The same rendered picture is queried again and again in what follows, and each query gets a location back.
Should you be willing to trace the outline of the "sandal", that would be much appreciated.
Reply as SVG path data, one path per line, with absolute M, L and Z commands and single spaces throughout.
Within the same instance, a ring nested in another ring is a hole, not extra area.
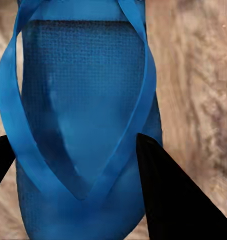
M 145 0 L 17 4 L 0 60 L 0 115 L 28 237 L 124 240 L 146 214 L 137 134 L 163 147 Z

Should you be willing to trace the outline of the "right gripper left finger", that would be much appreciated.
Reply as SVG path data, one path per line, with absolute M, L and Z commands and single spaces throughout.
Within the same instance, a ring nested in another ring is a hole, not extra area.
M 0 183 L 5 177 L 16 156 L 7 135 L 0 136 Z

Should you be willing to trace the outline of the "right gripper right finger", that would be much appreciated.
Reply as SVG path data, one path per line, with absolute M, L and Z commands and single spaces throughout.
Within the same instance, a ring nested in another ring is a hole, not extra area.
M 136 155 L 150 240 L 227 240 L 227 218 L 152 137 Z

